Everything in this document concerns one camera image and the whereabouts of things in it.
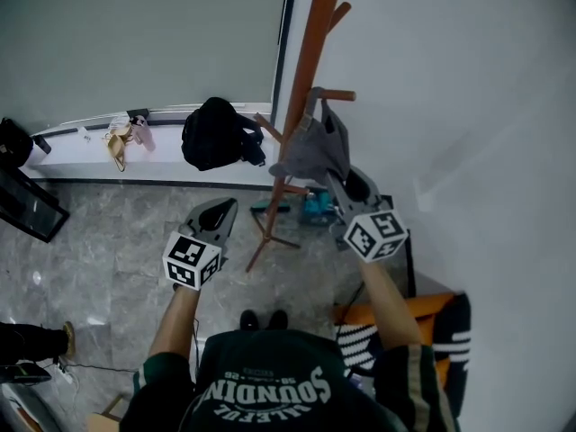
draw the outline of black shoe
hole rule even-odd
[[[274,312],[266,329],[288,329],[288,314],[283,310]]]
[[[260,329],[258,317],[253,310],[244,310],[240,315],[240,329],[245,331],[256,331]]]

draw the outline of green t-shirt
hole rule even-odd
[[[345,376],[338,345],[296,330],[210,337],[197,384],[180,355],[151,357],[121,431],[455,430],[429,347],[385,352],[375,364],[376,400]]]

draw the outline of wooden coat rack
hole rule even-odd
[[[316,76],[316,69],[320,62],[320,55],[324,48],[324,41],[329,32],[334,29],[334,27],[352,8],[348,2],[343,2],[338,6],[338,8],[336,8],[337,2],[338,0],[312,0],[310,13],[308,14],[308,21],[306,23],[306,31],[304,32],[304,38],[302,39],[302,45],[300,48],[300,56],[298,57],[298,65],[296,67],[296,73],[294,74],[294,82],[292,84],[292,92],[290,94],[290,102],[288,104],[283,133],[274,128],[262,115],[257,114],[254,117],[256,122],[280,143],[279,160],[284,158],[286,145],[304,114],[306,97],[308,92],[312,89],[314,77]],[[345,90],[324,90],[320,97],[322,99],[333,99],[338,101],[354,101],[356,99],[356,93],[354,91]],[[262,240],[260,241],[256,252],[250,259],[250,262],[246,267],[246,272],[250,271],[260,256],[260,253],[270,240],[282,243],[291,248],[300,247],[300,245],[296,245],[295,243],[272,235],[272,230],[276,221],[276,214],[278,213],[278,205],[280,204],[280,200],[285,192],[292,194],[307,194],[308,190],[286,184],[283,177],[276,177],[274,179],[272,201],[266,211],[267,218],[265,227],[260,223],[257,216],[253,214],[256,225],[262,234]]]

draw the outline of human arm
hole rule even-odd
[[[378,334],[385,349],[375,362],[376,400],[409,430],[457,430],[438,380],[434,352],[383,266],[360,263]]]
[[[135,395],[120,424],[121,432],[176,432],[194,398],[189,356],[200,292],[179,287],[152,342],[148,360],[134,374]]]

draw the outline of shoe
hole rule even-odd
[[[258,317],[253,310],[244,310],[240,315],[240,329],[244,331],[256,331],[260,329]]]
[[[274,312],[266,329],[288,329],[288,314],[283,310]]]
[[[76,355],[76,335],[74,333],[74,327],[72,323],[67,321],[64,323],[64,331],[66,332],[66,336],[68,336],[68,348],[64,356],[66,358],[72,358]]]

